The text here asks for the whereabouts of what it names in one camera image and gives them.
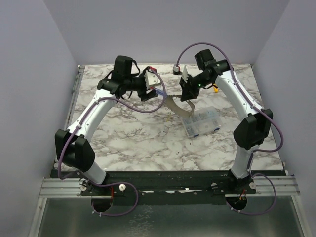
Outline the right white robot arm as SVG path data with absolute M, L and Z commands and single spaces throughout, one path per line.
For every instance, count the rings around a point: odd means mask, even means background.
M 232 193 L 238 193 L 250 178 L 251 153 L 268 136 L 273 112 L 263 109 L 251 98 L 227 60 L 216 61 L 209 49 L 197 53 L 195 60 L 201 73 L 191 76 L 186 69 L 182 71 L 179 82 L 181 101 L 196 99 L 200 89 L 216 85 L 234 107 L 240 124 L 233 132 L 237 153 L 228 172 L 227 188 Z

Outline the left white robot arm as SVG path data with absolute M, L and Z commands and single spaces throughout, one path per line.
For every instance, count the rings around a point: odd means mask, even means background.
M 109 189 L 107 173 L 95 161 L 95 152 L 90 141 L 107 112 L 116 103 L 125 105 L 124 94 L 137 92 L 141 101 L 157 97 L 153 89 L 163 85 L 155 68 L 147 66 L 137 73 L 132 66 L 137 63 L 128 56 L 117 56 L 114 68 L 98 82 L 97 89 L 88 106 L 79 118 L 68 128 L 55 133 L 55 148 L 58 160 L 58 177 L 67 178 L 61 173 L 63 164 L 75 168 L 92 183 L 92 189 L 99 195 Z

